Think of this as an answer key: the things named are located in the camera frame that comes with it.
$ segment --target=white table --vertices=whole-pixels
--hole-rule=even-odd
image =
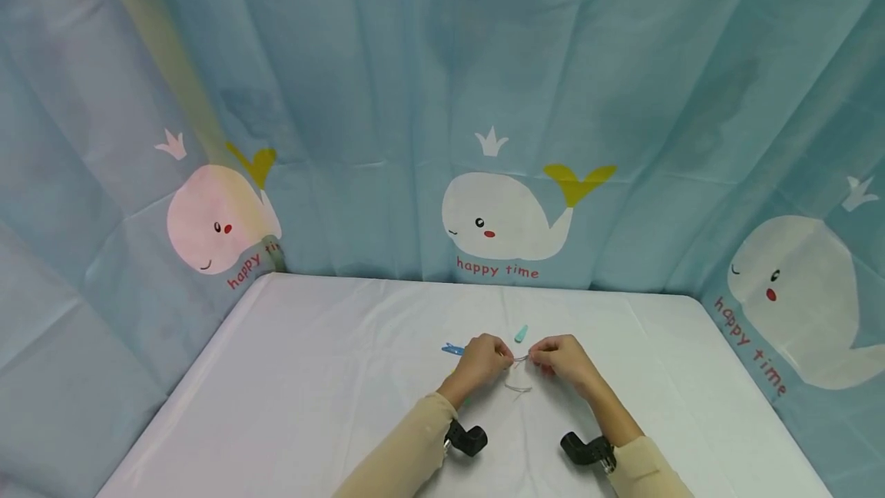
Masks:
[[[529,334],[512,342],[523,324]],[[272,274],[253,284],[99,498],[330,496],[458,357],[498,334],[522,356],[574,334],[695,496],[829,497],[697,301]],[[559,440],[599,435],[587,406],[525,370],[461,411],[489,445],[449,454],[423,496],[613,496]]]

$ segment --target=blue curtain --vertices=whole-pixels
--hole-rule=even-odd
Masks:
[[[0,0],[0,496],[281,269],[690,294],[878,496],[884,105],[885,0]]]

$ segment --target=blue clothespin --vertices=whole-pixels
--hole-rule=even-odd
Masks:
[[[443,352],[448,352],[449,354],[455,354],[455,356],[464,356],[464,348],[456,347],[450,342],[445,343],[445,346],[442,347]]]

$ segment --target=white whale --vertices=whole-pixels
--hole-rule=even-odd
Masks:
[[[565,211],[553,225],[535,195],[514,178],[482,172],[454,178],[442,197],[442,224],[455,245],[489,260],[544,260],[557,254],[568,237],[575,206],[605,183],[615,167],[599,168],[583,181],[566,166],[544,171],[565,195]]]
[[[728,269],[744,315],[809,385],[855,387],[885,370],[885,345],[852,348],[860,327],[851,252],[819,219],[769,219]]]

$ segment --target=small teal object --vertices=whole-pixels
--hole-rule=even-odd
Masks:
[[[513,340],[516,340],[517,342],[522,342],[522,340],[525,339],[525,334],[528,333],[528,331],[529,326],[523,325],[522,329],[519,329],[519,333],[517,333],[516,336],[513,337]]]

